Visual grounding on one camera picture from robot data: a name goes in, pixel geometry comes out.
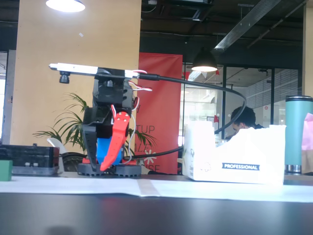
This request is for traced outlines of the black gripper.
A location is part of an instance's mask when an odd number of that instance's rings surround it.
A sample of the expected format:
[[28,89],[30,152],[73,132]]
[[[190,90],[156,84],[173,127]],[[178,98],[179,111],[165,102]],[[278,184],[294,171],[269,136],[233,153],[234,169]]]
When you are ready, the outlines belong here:
[[[121,75],[99,73],[95,76],[92,107],[83,118],[83,139],[90,165],[97,169],[97,138],[100,138],[100,170],[118,165],[123,158],[123,145],[134,108],[133,89],[129,79]],[[113,117],[112,108],[117,112]]]

